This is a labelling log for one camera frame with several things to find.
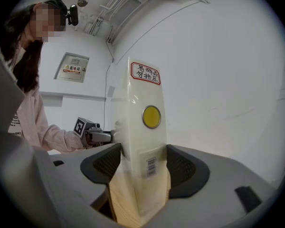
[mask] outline woman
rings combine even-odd
[[[9,133],[22,136],[31,145],[47,151],[72,152],[83,148],[80,138],[72,131],[48,125],[38,86],[42,46],[54,31],[65,29],[66,16],[67,7],[62,0],[33,4],[13,13],[0,34],[0,56],[25,94]]]

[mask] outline barcode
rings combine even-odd
[[[147,160],[147,177],[156,174],[156,157]]]

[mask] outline electrical box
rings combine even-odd
[[[55,79],[83,83],[88,57],[66,52],[59,65]]]

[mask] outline pink sleeve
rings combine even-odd
[[[56,125],[48,125],[39,88],[35,92],[35,120],[42,148],[60,152],[73,152],[83,148],[80,138],[72,131],[62,130]]]

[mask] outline black wire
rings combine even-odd
[[[112,30],[113,30],[113,25],[111,26],[111,32],[110,32],[110,34],[109,34],[109,36],[108,37],[110,37],[110,35],[111,35],[111,33],[112,33]],[[110,51],[110,48],[109,48],[109,46],[108,46],[108,43],[107,42],[105,42],[106,43],[106,46],[108,47],[108,50],[109,50],[109,52],[110,52],[110,54],[111,54],[111,56],[112,56],[112,62],[114,62],[114,57],[113,57],[113,55],[112,55],[112,53],[111,53],[111,51]],[[106,70],[106,73],[105,73],[105,88],[104,88],[104,117],[105,117],[105,102],[106,102],[106,97],[105,97],[105,93],[106,93],[106,78],[107,78],[107,75],[108,75],[108,71],[109,71],[109,69],[110,69],[110,66],[108,67],[108,69]]]

